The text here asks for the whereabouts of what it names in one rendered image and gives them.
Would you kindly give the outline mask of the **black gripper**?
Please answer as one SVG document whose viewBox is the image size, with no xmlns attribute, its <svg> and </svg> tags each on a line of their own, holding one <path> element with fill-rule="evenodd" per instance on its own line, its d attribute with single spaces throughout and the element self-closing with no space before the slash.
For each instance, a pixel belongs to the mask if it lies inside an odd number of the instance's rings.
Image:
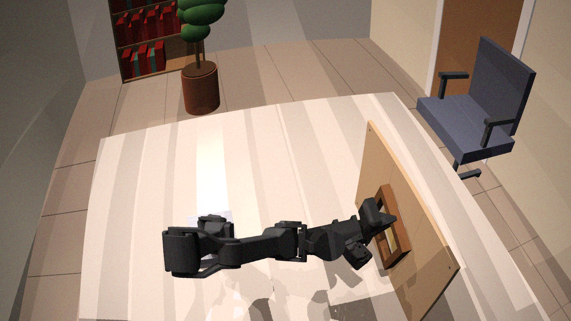
<svg viewBox="0 0 571 321">
<path fill-rule="evenodd" d="M 356 215 L 352 215 L 347 221 L 333 220 L 330 226 L 331 231 L 338 232 L 347 241 L 355 235 L 361 235 L 362 240 L 359 241 L 368 246 L 373 236 L 378 235 L 387 228 L 391 227 L 391 223 L 397 221 L 395 215 L 381 213 L 377 207 L 374 197 L 367 198 L 363 201 L 358 210 L 360 219 L 357 220 Z"/>
</svg>

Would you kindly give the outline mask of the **brown picture frame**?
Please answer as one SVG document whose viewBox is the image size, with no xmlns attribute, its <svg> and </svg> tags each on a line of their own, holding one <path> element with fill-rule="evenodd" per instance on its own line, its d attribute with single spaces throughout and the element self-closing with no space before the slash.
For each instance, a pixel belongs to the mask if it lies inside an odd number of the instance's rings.
<svg viewBox="0 0 571 321">
<path fill-rule="evenodd" d="M 390 228 L 375 235 L 383 268 L 387 270 L 393 268 L 412 249 L 391 185 L 381 185 L 374 199 L 379 212 L 397 217 L 397 221 L 391 223 Z"/>
</svg>

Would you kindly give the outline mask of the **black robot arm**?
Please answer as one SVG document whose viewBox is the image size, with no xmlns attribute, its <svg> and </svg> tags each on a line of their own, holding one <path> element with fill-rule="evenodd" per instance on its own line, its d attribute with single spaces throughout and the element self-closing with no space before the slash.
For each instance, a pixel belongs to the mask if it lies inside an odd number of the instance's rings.
<svg viewBox="0 0 571 321">
<path fill-rule="evenodd" d="M 262 235 L 234 238 L 234 224 L 220 215 L 198 217 L 198 227 L 168 227 L 162 232 L 165 271 L 175 278 L 208 278 L 222 269 L 273 258 L 277 261 L 307 262 L 307 255 L 334 261 L 344 255 L 356 270 L 372 258 L 362 236 L 345 241 L 329 225 L 307 228 L 299 221 L 280 221 Z M 301 228 L 301 229 L 298 229 Z M 199 272 L 201 258 L 218 255 L 218 263 Z M 297 257 L 298 256 L 298 257 Z"/>
</svg>

